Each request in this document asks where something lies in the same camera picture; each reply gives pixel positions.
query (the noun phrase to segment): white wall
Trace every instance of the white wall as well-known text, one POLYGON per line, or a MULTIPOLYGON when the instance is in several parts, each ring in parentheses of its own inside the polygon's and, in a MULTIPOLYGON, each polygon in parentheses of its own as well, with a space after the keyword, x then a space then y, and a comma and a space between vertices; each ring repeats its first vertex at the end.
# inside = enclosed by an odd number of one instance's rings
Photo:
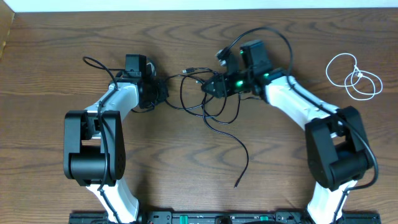
POLYGON ((398 0, 5 0, 14 12, 398 7, 398 0))

